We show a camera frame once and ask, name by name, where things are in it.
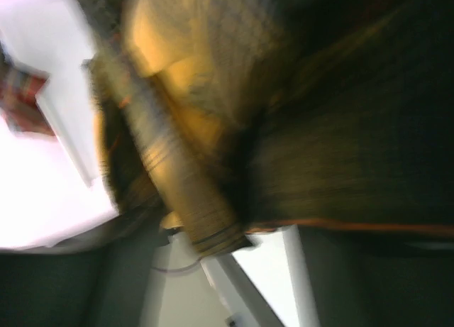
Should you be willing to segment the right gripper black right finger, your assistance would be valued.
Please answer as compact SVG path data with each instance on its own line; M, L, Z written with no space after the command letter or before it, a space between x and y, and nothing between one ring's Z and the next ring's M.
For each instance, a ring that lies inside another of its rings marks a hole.
M452 326L453 244L290 228L304 326Z

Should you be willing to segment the yellow plaid shirt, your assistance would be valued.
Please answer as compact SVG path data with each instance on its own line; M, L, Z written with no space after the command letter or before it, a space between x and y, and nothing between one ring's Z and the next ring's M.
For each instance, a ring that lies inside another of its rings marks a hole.
M453 0L77 0L122 215L202 257L298 225L453 238Z

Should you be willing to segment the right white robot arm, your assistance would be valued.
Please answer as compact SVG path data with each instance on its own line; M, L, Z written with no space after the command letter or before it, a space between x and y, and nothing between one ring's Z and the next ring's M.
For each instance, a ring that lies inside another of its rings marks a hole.
M2 215L1 325L453 325L452 244L283 239L199 261L146 215L65 232Z

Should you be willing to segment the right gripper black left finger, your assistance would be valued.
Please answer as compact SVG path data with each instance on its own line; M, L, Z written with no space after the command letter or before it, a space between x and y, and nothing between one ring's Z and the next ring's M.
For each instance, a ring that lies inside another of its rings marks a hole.
M1 325L139 326L159 221L137 211L51 248L1 250Z

